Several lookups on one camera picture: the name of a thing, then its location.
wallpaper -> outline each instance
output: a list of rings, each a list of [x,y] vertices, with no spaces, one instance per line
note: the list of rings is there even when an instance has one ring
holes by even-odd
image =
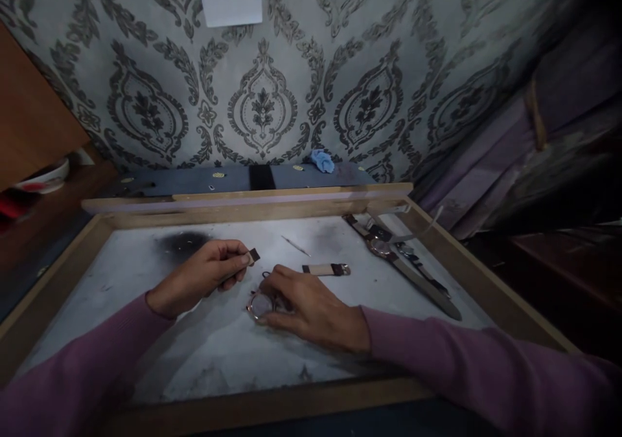
[[[0,0],[0,17],[121,170],[301,162],[414,180],[499,106],[575,0]]]

pink sleeve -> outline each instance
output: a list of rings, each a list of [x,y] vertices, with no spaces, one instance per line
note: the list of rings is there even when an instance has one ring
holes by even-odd
[[[622,372],[602,359],[516,341],[494,328],[362,309],[375,359],[403,366],[506,434],[582,436],[619,425]]]
[[[174,323],[144,296],[11,382],[0,394],[0,434],[77,434],[115,380]]]

small blue rag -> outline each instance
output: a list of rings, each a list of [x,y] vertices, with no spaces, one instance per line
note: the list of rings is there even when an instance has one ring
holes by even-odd
[[[335,164],[323,149],[312,150],[311,161],[316,165],[320,172],[332,173],[335,170]]]

watch face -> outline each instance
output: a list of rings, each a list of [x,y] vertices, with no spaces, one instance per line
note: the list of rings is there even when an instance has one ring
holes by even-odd
[[[274,311],[274,302],[268,295],[257,291],[248,300],[246,310],[250,313],[251,317],[258,320],[263,314]]]
[[[371,247],[374,249],[374,251],[384,256],[391,253],[391,246],[389,246],[389,244],[386,241],[382,241],[382,240],[379,240],[378,238],[375,238],[370,241],[370,244],[371,244]]]

white bowl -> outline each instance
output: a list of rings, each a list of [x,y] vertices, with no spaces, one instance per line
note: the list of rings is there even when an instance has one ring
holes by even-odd
[[[65,184],[67,175],[69,175],[69,159],[65,157],[53,165],[45,167],[34,174],[32,178],[20,181],[13,187],[26,192],[48,194],[60,189]]]

